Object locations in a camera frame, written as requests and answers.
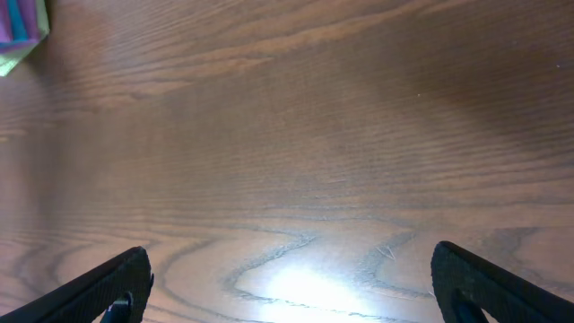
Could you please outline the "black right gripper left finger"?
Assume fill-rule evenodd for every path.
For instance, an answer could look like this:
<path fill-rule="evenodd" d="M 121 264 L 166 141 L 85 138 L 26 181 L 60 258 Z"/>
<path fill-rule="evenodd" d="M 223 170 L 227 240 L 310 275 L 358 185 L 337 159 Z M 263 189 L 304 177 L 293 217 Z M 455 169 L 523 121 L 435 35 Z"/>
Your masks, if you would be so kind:
<path fill-rule="evenodd" d="M 1 317 L 2 323 L 140 323 L 153 285 L 147 252 L 133 247 Z"/>

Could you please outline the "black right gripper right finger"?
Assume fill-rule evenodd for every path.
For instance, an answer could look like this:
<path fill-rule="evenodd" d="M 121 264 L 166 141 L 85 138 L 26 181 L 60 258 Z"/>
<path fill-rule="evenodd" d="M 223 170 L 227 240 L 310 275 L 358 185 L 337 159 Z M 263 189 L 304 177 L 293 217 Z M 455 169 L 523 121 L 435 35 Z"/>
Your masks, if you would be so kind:
<path fill-rule="evenodd" d="M 573 323 L 573 303 L 450 241 L 432 254 L 432 287 L 447 323 Z"/>

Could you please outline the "green microfiber cloth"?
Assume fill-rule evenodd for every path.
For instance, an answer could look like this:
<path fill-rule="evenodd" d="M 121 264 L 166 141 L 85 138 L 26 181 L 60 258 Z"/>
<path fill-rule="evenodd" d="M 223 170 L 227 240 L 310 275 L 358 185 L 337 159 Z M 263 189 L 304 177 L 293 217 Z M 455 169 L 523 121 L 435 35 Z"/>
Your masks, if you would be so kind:
<path fill-rule="evenodd" d="M 44 39 L 50 32 L 48 22 L 48 12 L 44 0 L 36 0 L 36 10 L 37 10 L 37 25 L 39 29 L 39 35 L 41 39 Z"/>

